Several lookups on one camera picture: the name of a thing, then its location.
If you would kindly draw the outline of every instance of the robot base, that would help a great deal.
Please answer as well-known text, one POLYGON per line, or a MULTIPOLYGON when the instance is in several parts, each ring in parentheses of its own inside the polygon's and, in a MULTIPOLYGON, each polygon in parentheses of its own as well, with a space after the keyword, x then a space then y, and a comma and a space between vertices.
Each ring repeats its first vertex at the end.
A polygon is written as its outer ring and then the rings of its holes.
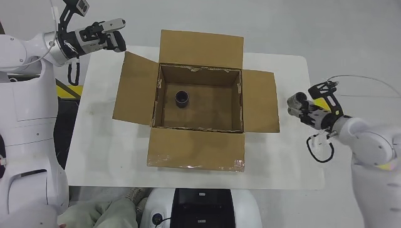
POLYGON ((262 228, 258 204, 248 190, 154 189, 140 228, 155 228, 169 217, 157 227, 262 228))

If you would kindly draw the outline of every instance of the white cable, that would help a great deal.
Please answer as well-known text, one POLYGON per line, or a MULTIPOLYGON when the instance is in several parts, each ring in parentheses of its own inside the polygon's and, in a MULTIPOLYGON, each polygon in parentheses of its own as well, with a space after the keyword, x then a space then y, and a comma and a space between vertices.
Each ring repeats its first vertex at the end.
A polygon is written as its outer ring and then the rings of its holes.
POLYGON ((52 40, 53 44, 50 46, 50 48, 48 48, 47 52, 43 56, 41 56, 40 58, 38 58, 35 61, 32 61, 32 62, 24 64, 24 65, 6 66, 6 67, 0 66, 0 69, 19 68, 19 67, 24 67, 24 66, 27 66, 27 65, 31 65, 33 63, 41 61, 47 54, 49 54, 50 50, 55 45, 56 36, 57 36, 57 20, 56 20, 55 8, 53 7, 53 2, 51 2, 51 0, 49 0, 49 1, 50 1, 50 5, 51 5, 51 12, 53 13, 53 18, 55 19, 55 35, 53 36, 53 40, 52 40))
POLYGON ((401 97, 401 93, 399 93, 392 85, 390 85, 390 84, 388 84, 388 83, 386 83, 386 82, 384 82, 384 81, 382 81, 382 80, 379 80, 379 79, 377 79, 377 78, 371 78, 371 77, 369 77, 369 76, 360 76, 360 75, 337 75, 337 76, 332 76, 331 78, 328 78, 327 81, 332 80, 333 78, 340 78, 340 77, 355 77, 355 78, 366 78, 366 79, 370 79, 370 80, 375 80, 375 81, 378 81, 378 82, 383 83, 384 85, 387 85, 391 90, 393 90, 394 92, 396 92, 396 94, 397 94, 399 97, 401 97))

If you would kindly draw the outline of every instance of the box flap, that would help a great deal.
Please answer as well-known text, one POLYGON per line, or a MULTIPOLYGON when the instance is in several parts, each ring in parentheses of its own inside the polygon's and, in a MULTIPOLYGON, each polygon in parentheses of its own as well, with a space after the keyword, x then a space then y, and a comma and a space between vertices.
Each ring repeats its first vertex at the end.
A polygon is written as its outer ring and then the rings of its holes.
POLYGON ((152 128, 147 165, 244 171, 243 133, 152 128))
POLYGON ((159 63, 242 68, 244 38, 162 30, 159 63))
POLYGON ((242 71, 245 132, 280 132, 274 73, 242 71))
POLYGON ((125 52, 113 119, 152 124, 159 64, 125 52))

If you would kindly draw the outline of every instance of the white device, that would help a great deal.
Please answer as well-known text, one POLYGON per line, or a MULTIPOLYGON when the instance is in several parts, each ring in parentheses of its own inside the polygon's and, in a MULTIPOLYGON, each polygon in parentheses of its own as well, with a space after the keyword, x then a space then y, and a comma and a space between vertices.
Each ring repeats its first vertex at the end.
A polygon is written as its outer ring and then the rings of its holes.
MULTIPOLYGON (((216 189, 153 189, 152 193, 149 195, 148 200, 146 201, 146 206, 143 211, 142 220, 140 223, 140 228, 168 228, 171 225, 171 219, 175 218, 175 221, 179 218, 183 218, 183 222, 192 222, 194 225, 187 225, 187 227, 196 227, 196 224, 202 224, 203 227, 217 227, 215 226, 215 222, 210 224, 211 220, 214 219, 210 216, 210 214, 203 214, 203 211, 199 211, 197 215, 193 215, 190 217, 190 214, 181 215, 180 217, 174 217, 174 208, 177 206, 177 199, 179 195, 177 190, 187 190, 190 193, 185 193, 187 196, 190 194, 191 198, 189 199, 192 202, 192 205, 198 204, 202 202, 202 199, 208 198, 208 194, 215 194, 218 191, 216 189)), ((231 199, 228 198, 227 202, 232 201, 232 216, 234 219, 235 226, 237 228, 262 228, 262 220, 259 213, 259 207, 256 203, 255 198, 251 194, 249 190, 225 190, 229 195, 231 195, 231 199)), ((223 205, 221 202, 215 202, 217 194, 214 195, 211 199, 205 200, 202 204, 205 204, 206 209, 210 209, 212 205, 223 205)))
POLYGON ((86 0, 64 1, 65 13, 70 13, 61 20, 59 30, 40 33, 29 41, 0 35, 0 135, 6 148, 6 157, 0 160, 6 168, 0 179, 2 228, 55 228, 57 215, 68 208, 67 178, 53 141, 58 112, 53 65, 63 66, 99 49, 125 51, 117 31, 125 26, 124 20, 94 23, 68 33, 72 14, 84 16, 88 4, 86 0), (39 77, 11 83, 7 73, 39 77))

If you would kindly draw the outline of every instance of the gray floor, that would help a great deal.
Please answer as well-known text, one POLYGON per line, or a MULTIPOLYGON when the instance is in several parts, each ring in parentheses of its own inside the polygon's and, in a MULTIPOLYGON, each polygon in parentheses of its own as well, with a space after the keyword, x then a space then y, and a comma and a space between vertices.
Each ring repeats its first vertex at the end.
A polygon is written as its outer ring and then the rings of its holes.
MULTIPOLYGON (((51 31, 48 0, 0 0, 8 34, 30 39, 51 31)), ((401 0, 88 0, 85 18, 71 28, 121 17, 127 44, 159 46, 161 29, 245 37, 245 51, 304 56, 311 83, 353 73, 383 79, 401 91, 401 0)), ((59 1, 55 5, 61 8, 59 1)), ((87 61, 82 60, 82 77, 87 61)), ((66 70, 56 70, 65 81, 66 70)), ((349 115, 373 122, 401 123, 399 99, 373 82, 341 80, 339 100, 349 115)), ((326 187, 318 191, 255 190, 264 227, 363 227, 352 194, 350 152, 336 147, 325 165, 326 187)), ((73 189, 73 204, 110 200, 127 189, 73 189)))

